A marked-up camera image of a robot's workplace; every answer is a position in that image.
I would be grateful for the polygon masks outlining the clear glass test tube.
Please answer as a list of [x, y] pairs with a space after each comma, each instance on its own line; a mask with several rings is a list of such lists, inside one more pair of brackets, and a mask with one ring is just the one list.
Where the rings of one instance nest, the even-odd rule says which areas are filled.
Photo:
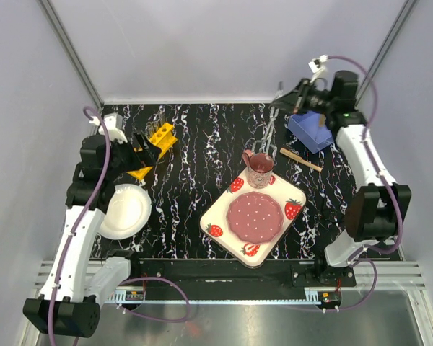
[[160, 126], [163, 126], [166, 123], [165, 111], [164, 110], [160, 110], [158, 112], [158, 120], [159, 120]]
[[151, 138], [159, 130], [158, 122], [148, 122], [146, 124], [146, 134]]

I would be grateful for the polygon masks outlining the wooden test tube clamp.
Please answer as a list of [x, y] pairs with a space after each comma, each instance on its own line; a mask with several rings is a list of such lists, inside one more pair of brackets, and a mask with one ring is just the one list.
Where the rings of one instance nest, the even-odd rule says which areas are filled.
[[306, 167], [309, 167], [311, 169], [314, 169], [317, 172], [322, 172], [323, 168], [319, 167], [305, 159], [303, 159], [301, 156], [291, 152], [290, 150], [287, 150], [286, 148], [281, 148], [280, 149], [280, 153], [283, 154], [284, 156], [295, 160], [296, 162], [305, 165]]

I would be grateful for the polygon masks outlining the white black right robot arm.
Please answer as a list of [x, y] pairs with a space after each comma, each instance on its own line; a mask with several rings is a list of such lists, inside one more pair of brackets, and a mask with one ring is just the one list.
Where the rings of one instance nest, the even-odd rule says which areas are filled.
[[319, 90], [312, 80], [301, 79], [292, 91], [271, 103], [293, 115], [324, 115], [326, 127], [355, 179], [357, 193], [346, 209], [345, 229], [325, 248], [325, 261], [313, 268], [315, 281], [324, 286], [338, 279], [338, 267], [349, 266], [368, 249], [380, 254], [397, 250], [411, 200], [409, 186], [398, 184], [385, 168], [369, 123], [356, 107], [358, 81], [356, 73], [345, 70], [335, 73], [329, 90]]

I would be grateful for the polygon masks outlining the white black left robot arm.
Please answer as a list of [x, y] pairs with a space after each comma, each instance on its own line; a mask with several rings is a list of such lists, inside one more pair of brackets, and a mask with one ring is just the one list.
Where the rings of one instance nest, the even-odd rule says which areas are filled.
[[102, 305], [121, 282], [134, 285], [141, 268], [131, 251], [116, 250], [91, 280], [87, 267], [96, 234], [115, 194], [115, 179], [123, 173], [153, 167], [161, 150], [144, 133], [122, 142], [112, 135], [82, 141], [80, 162], [66, 192], [64, 235], [38, 297], [29, 298], [23, 314], [41, 333], [51, 337], [91, 337]]

